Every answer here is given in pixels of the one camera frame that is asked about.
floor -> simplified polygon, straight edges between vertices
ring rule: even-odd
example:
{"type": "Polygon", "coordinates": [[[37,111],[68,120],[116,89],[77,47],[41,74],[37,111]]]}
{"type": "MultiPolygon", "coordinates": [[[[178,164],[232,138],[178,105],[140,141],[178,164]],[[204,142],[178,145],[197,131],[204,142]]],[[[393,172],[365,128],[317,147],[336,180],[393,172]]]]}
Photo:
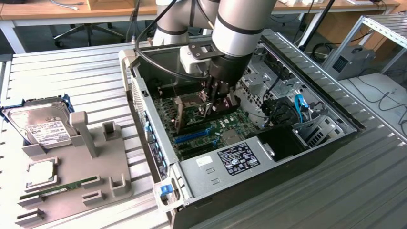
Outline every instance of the floor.
{"type": "MultiPolygon", "coordinates": [[[[272,29],[275,32],[280,32],[291,41],[295,38],[297,29],[299,29],[300,21],[297,20],[296,14],[288,14],[288,15],[275,15],[270,17],[266,23],[266,28],[272,29]]],[[[116,32],[125,34],[128,29],[128,22],[114,22],[113,29],[116,32]]],[[[98,26],[106,28],[106,23],[100,24],[98,26]]],[[[69,30],[69,25],[56,25],[54,26],[58,33],[64,33],[66,30],[69,30]]],[[[137,22],[137,28],[138,30],[142,30],[145,28],[145,23],[142,21],[137,22]]],[[[53,37],[50,34],[50,30],[48,26],[26,26],[26,27],[17,27],[17,34],[21,39],[21,43],[25,46],[25,49],[28,52],[41,52],[41,51],[49,51],[49,50],[58,50],[61,48],[56,47],[53,42],[53,37]]],[[[198,34],[198,29],[190,28],[189,29],[190,35],[198,34]]],[[[303,32],[300,31],[296,35],[296,40],[300,38],[303,32]]],[[[86,46],[86,35],[85,31],[81,31],[69,37],[64,38],[61,40],[64,42],[64,49],[68,48],[80,48],[86,46]]],[[[92,36],[92,45],[105,45],[105,44],[114,44],[120,42],[120,38],[116,38],[108,34],[104,34],[102,32],[93,31],[92,36]]],[[[312,50],[312,47],[315,44],[328,42],[328,40],[319,34],[315,34],[311,42],[307,46],[307,52],[312,50]]],[[[10,54],[13,53],[13,50],[5,40],[4,34],[0,31],[0,55],[1,54],[10,54]]],[[[407,53],[404,56],[399,59],[399,61],[393,64],[391,67],[391,78],[407,88],[407,53]]],[[[381,63],[375,65],[376,69],[380,69],[381,66],[385,65],[388,60],[383,61],[381,63]]]]}

wooden desk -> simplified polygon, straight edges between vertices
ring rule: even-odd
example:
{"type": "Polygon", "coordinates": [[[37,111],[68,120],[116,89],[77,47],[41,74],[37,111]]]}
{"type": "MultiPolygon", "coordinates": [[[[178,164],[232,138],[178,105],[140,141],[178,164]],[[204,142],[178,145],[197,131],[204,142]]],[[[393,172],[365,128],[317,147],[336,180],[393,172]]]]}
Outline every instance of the wooden desk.
{"type": "Polygon", "coordinates": [[[2,5],[4,5],[4,3],[0,3],[0,13],[1,13],[1,10],[2,10],[2,5]]]}
{"type": "MultiPolygon", "coordinates": [[[[393,0],[384,0],[387,8],[391,11],[397,5],[393,0]]],[[[64,3],[76,3],[78,0],[62,0],[64,3]]],[[[301,38],[301,42],[305,41],[309,32],[315,26],[315,23],[321,15],[321,12],[327,6],[327,2],[315,4],[309,13],[315,13],[313,19],[309,22],[305,34],[301,38]]],[[[0,12],[2,21],[0,21],[0,28],[6,37],[8,42],[16,53],[25,53],[24,46],[14,33],[14,27],[17,26],[33,26],[33,25],[58,25],[58,24],[81,24],[81,23],[102,23],[126,21],[132,12],[132,9],[120,10],[88,10],[86,5],[77,6],[78,11],[56,6],[48,0],[28,0],[21,5],[5,4],[0,12]]],[[[276,2],[273,11],[270,14],[300,14],[307,13],[309,5],[297,3],[292,7],[285,6],[280,2],[276,2]]],[[[357,6],[348,3],[345,0],[336,0],[329,12],[349,12],[349,11],[369,11],[376,10],[375,5],[357,6]]],[[[140,5],[140,13],[137,20],[152,20],[156,17],[156,5],[154,0],[142,0],[140,5]]]]}
{"type": "MultiPolygon", "coordinates": [[[[61,0],[60,2],[72,4],[86,0],[61,0]]],[[[129,16],[133,9],[116,10],[89,10],[86,3],[76,6],[78,10],[60,7],[49,0],[28,0],[25,4],[4,5],[1,17],[4,20],[26,20],[26,19],[54,19],[54,18],[85,18],[85,17],[108,17],[129,16]]],[[[156,15],[157,7],[154,0],[142,0],[140,3],[138,15],[156,15]]]]}

metal workbench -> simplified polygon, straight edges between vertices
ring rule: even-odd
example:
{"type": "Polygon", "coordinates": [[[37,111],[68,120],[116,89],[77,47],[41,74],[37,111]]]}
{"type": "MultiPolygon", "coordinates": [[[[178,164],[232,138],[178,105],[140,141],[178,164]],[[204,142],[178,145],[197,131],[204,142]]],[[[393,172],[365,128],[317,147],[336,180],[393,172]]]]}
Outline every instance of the metal workbench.
{"type": "MultiPolygon", "coordinates": [[[[152,195],[152,178],[145,162],[134,123],[124,94],[117,52],[129,44],[17,54],[4,69],[1,101],[16,96],[34,98],[66,93],[76,111],[86,111],[89,127],[114,120],[121,126],[133,196],[110,205],[54,221],[38,228],[140,229],[169,228],[166,215],[157,210],[152,195]]],[[[21,137],[8,123],[0,121],[0,228],[18,228],[13,211],[21,209],[6,199],[13,192],[13,166],[18,164],[16,146],[21,137]]]]}
{"type": "Polygon", "coordinates": [[[265,37],[367,129],[315,169],[194,228],[405,228],[405,143],[296,46],[265,37]]]}
{"type": "MultiPolygon", "coordinates": [[[[202,222],[196,228],[401,228],[407,225],[407,146],[380,119],[361,107],[345,88],[281,36],[265,35],[336,101],[365,125],[367,130],[315,169],[279,185],[245,203],[202,222]]],[[[66,92],[74,108],[89,113],[89,123],[116,120],[124,127],[125,149],[134,196],[120,203],[68,217],[60,228],[169,228],[156,209],[150,175],[137,133],[124,102],[117,51],[129,45],[14,55],[6,62],[2,95],[30,96],[38,91],[66,92]],[[40,90],[18,89],[18,80],[37,77],[40,90]]],[[[9,163],[14,143],[9,126],[0,132],[0,167],[9,163]]],[[[0,174],[1,181],[9,174],[0,174]]],[[[0,189],[4,196],[6,187],[0,189]]]]}

hard drive label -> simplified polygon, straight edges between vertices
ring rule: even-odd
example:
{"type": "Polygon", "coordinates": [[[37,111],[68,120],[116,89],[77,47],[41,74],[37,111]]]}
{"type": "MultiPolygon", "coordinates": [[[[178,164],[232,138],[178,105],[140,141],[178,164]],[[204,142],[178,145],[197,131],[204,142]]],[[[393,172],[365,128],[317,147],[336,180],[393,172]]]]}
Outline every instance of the hard drive label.
{"type": "Polygon", "coordinates": [[[62,121],[28,125],[26,130],[41,146],[69,140],[62,121]]]}
{"type": "Polygon", "coordinates": [[[232,176],[260,165],[260,162],[246,143],[217,152],[217,155],[228,173],[232,176]]]}

chair wheel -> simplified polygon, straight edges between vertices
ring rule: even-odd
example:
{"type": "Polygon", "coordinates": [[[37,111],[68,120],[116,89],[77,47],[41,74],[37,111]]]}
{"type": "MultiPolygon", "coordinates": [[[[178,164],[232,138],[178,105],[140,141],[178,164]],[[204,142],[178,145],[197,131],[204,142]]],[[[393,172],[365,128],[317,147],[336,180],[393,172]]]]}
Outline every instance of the chair wheel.
{"type": "Polygon", "coordinates": [[[64,42],[56,41],[54,45],[56,45],[57,48],[61,48],[61,47],[64,47],[64,42]]]}

